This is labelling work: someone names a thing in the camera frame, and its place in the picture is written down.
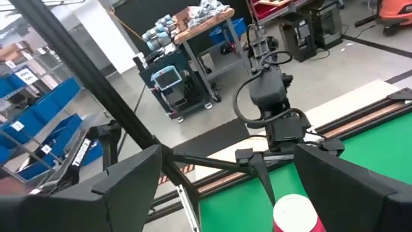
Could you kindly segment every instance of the orange machine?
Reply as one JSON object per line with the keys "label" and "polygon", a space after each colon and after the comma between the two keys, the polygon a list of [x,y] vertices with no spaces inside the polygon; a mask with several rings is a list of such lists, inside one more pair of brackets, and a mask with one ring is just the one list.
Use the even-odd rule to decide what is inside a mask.
{"label": "orange machine", "polygon": [[355,27],[374,20],[384,25],[384,35],[394,35],[402,26],[412,24],[412,0],[378,0],[377,14],[357,21]]}

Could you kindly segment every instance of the black metal frame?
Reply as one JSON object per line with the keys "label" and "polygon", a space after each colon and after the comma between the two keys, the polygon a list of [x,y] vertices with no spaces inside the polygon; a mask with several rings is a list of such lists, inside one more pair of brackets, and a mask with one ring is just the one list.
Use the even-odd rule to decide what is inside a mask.
{"label": "black metal frame", "polygon": [[[131,138],[142,148],[146,149],[153,144],[161,144],[156,137],[142,124],[142,122],[133,113],[132,109],[124,102],[121,96],[110,85],[106,78],[99,72],[97,67],[92,63],[90,58],[81,50],[80,46],[73,40],[71,35],[64,29],[59,20],[45,7],[41,0],[10,0],[20,14],[34,27],[34,29],[43,37],[43,39],[51,46],[67,64],[67,66],[77,75],[83,85],[100,101],[107,111],[115,118],[115,120],[125,129]],[[389,102],[401,101],[399,99],[388,98],[384,102],[378,102],[379,106],[386,106]],[[347,124],[354,119],[361,118],[371,112],[372,109],[377,110],[379,107],[376,104],[367,106],[359,111],[345,116],[341,119],[333,121],[326,126],[318,128],[318,133],[326,133],[331,131],[338,125]],[[374,126],[378,126],[391,119],[404,115],[412,111],[412,105],[407,104],[391,113],[380,116],[373,122],[366,122],[360,126],[346,131],[335,136],[336,139],[348,139],[359,133],[364,132]],[[214,159],[205,159],[190,156],[179,156],[173,154],[173,150],[162,145],[163,164],[162,171],[166,174],[171,182],[175,185],[182,185],[189,196],[189,199],[194,206],[194,210],[199,217],[198,203],[201,198],[209,197],[228,188],[237,186],[250,179],[251,175],[242,175],[223,185],[209,189],[205,193],[199,193],[198,188],[205,186],[223,177],[227,177],[235,172],[244,172],[250,174],[247,169],[240,168],[235,163],[222,162]],[[220,171],[205,179],[196,181],[192,184],[187,177],[176,167],[175,161],[186,162],[188,164],[209,166],[212,168],[228,169]],[[288,162],[279,162],[269,165],[268,169],[273,170],[288,164]],[[153,206],[158,206],[161,203],[178,197],[177,193],[169,193],[153,202]],[[149,216],[149,221],[166,216],[182,208],[178,202],[160,211],[156,211]]]}

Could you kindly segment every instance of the white label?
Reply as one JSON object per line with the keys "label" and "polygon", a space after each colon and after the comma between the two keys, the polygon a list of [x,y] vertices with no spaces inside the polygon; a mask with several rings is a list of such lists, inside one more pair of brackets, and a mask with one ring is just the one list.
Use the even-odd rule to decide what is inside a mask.
{"label": "white label", "polygon": [[42,55],[46,54],[46,51],[44,51],[43,48],[38,48],[37,51]]}
{"label": "white label", "polygon": [[34,73],[30,71],[28,68],[15,72],[15,74],[27,85],[31,85],[38,80],[36,75],[34,75]]}
{"label": "white label", "polygon": [[83,157],[85,156],[90,144],[91,144],[90,140],[84,139],[83,144],[80,147],[79,152],[77,152],[75,160],[71,163],[71,165],[74,165],[77,167],[80,166],[80,164],[82,163]]}
{"label": "white label", "polygon": [[9,68],[15,68],[15,64],[13,61],[6,61],[5,63]]}
{"label": "white label", "polygon": [[21,45],[21,43],[16,43],[15,44],[19,49],[23,49],[24,47]]}
{"label": "white label", "polygon": [[45,154],[49,154],[52,151],[52,148],[49,147],[49,145],[44,145],[41,150],[45,153]]}
{"label": "white label", "polygon": [[19,121],[15,121],[12,124],[12,128],[14,128],[16,131],[21,131],[24,128],[23,123],[19,122]]}
{"label": "white label", "polygon": [[32,55],[28,54],[27,52],[21,51],[21,53],[22,53],[22,54],[24,55],[24,57],[27,58],[28,60],[32,60],[32,59],[33,59]]}

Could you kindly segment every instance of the wooden cart top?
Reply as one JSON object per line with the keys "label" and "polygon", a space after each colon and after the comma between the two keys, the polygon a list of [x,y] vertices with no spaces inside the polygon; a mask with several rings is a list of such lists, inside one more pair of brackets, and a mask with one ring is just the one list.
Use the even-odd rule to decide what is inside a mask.
{"label": "wooden cart top", "polygon": [[189,39],[192,39],[193,37],[197,36],[198,34],[216,26],[217,24],[223,22],[224,20],[232,17],[234,15],[234,9],[229,8],[225,10],[224,12],[215,15],[214,17],[211,17],[210,19],[206,20],[204,23],[201,25],[198,25],[195,28],[192,29],[187,29],[179,34],[177,34],[174,37],[174,43],[175,44],[182,44],[185,41],[188,41]]}

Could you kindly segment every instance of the cart wheel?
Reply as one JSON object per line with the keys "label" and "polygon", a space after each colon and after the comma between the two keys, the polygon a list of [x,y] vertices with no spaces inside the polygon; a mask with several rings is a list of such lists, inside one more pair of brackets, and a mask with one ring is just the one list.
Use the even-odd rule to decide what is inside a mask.
{"label": "cart wheel", "polygon": [[177,121],[178,123],[182,123],[184,120],[185,120],[185,119],[184,119],[182,116],[180,116],[180,117],[178,117],[178,118],[176,119],[176,121]]}
{"label": "cart wheel", "polygon": [[208,68],[208,67],[206,67],[205,71],[206,71],[206,74],[212,73],[212,69],[211,69],[211,68]]}
{"label": "cart wheel", "polygon": [[205,109],[206,110],[210,110],[211,108],[213,108],[212,103],[208,102],[208,103],[205,104]]}
{"label": "cart wheel", "polygon": [[386,36],[392,36],[395,35],[398,32],[398,27],[397,26],[385,26],[384,27],[384,35]]}
{"label": "cart wheel", "polygon": [[214,93],[213,100],[214,100],[214,102],[221,102],[220,94]]}

